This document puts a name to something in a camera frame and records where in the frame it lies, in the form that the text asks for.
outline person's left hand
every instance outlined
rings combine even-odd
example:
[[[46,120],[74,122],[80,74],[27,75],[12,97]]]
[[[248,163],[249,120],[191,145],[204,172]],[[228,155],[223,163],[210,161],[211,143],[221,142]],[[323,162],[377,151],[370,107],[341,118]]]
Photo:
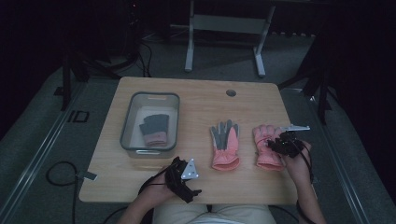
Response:
[[[165,173],[154,178],[143,191],[137,196],[139,200],[144,201],[149,207],[153,208],[160,205],[175,196],[165,183]]]

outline glove inside container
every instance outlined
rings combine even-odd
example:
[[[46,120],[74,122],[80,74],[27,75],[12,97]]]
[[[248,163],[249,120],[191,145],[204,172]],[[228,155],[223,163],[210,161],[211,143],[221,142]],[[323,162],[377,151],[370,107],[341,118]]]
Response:
[[[179,96],[172,92],[140,91],[132,96],[120,137],[130,157],[174,156],[179,105]]]

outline pink and gray glove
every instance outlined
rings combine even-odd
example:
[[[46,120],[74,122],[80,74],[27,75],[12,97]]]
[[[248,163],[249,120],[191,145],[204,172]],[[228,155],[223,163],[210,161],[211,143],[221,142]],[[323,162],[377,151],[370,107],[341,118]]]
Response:
[[[221,122],[218,128],[211,127],[210,132],[213,137],[214,157],[212,167],[220,171],[229,171],[239,165],[239,158],[236,155],[238,150],[239,126],[233,124],[229,119],[224,124]]]
[[[258,150],[259,157],[257,166],[265,170],[282,171],[285,167],[279,154],[268,147],[268,140],[275,141],[282,131],[273,125],[260,125],[253,129],[254,142]]]

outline metal leg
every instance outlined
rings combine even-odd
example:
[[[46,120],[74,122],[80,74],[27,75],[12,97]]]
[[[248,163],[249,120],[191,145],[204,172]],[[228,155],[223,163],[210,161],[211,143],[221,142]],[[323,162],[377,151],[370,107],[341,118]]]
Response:
[[[186,72],[192,71],[192,59],[194,56],[194,1],[190,0],[190,27],[189,27],[189,45],[187,47],[186,65],[184,70]]]
[[[262,62],[262,46],[264,45],[265,38],[268,35],[268,30],[270,28],[271,20],[274,16],[275,8],[276,7],[270,7],[270,10],[267,15],[267,19],[265,20],[265,24],[262,28],[260,43],[257,47],[253,48],[254,58],[256,60],[257,72],[260,77],[265,76],[264,64]]]

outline plastic container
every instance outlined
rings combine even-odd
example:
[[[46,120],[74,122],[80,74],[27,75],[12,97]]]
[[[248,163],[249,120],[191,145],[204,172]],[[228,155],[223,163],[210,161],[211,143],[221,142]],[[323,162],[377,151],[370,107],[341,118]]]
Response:
[[[132,96],[122,129],[120,144],[132,158],[167,159],[174,156],[180,98],[172,92],[140,91]],[[139,125],[151,115],[169,116],[165,147],[147,147]]]

